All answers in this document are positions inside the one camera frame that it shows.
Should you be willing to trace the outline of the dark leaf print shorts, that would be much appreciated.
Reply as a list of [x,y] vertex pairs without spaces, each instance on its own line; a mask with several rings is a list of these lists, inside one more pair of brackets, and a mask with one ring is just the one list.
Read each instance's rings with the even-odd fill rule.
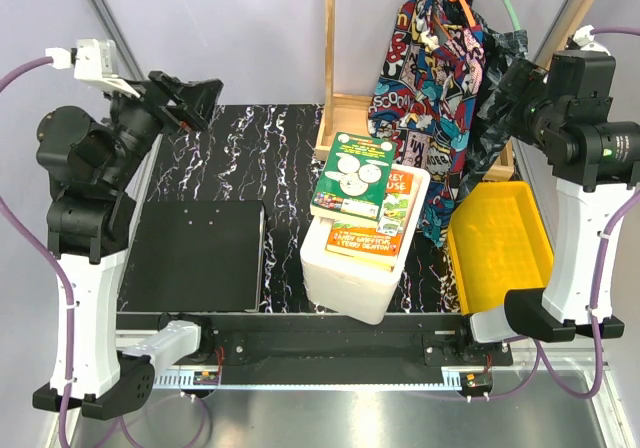
[[486,62],[476,98],[457,204],[461,204],[488,174],[509,140],[503,118],[497,114],[496,93],[511,63],[528,54],[526,30],[514,31],[511,28],[506,32],[499,32],[491,28],[481,15],[475,14],[474,18],[484,35]]

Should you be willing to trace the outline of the colourful comic print shorts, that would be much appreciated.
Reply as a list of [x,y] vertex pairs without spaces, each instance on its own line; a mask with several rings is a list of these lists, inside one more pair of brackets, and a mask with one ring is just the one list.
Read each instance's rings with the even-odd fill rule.
[[436,246],[456,206],[485,62],[481,27],[469,27],[458,1],[407,0],[398,10],[368,132],[396,143],[396,163],[430,174],[419,228]]

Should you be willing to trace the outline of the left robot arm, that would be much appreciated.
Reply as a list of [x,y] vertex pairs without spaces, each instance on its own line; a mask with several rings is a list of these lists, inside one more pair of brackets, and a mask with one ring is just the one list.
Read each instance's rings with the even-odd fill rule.
[[161,71],[107,93],[109,115],[76,106],[48,113],[36,159],[49,176],[47,252],[61,285],[57,361],[33,395],[37,409],[79,409],[111,420],[140,409],[154,378],[183,358],[215,354],[208,319],[179,314],[126,349],[116,346],[115,277],[130,246],[136,203],[127,187],[157,137],[205,129],[223,84],[183,82]]

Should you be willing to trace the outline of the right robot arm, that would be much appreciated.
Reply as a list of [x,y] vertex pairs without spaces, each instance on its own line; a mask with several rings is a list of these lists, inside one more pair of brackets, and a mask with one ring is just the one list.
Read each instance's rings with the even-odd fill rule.
[[617,339],[611,279],[620,222],[639,200],[639,125],[609,120],[616,60],[564,50],[548,68],[512,62],[483,119],[544,154],[556,179],[558,234],[549,282],[509,290],[501,306],[474,313],[454,352],[476,364],[490,343],[514,337],[557,343],[576,336]]

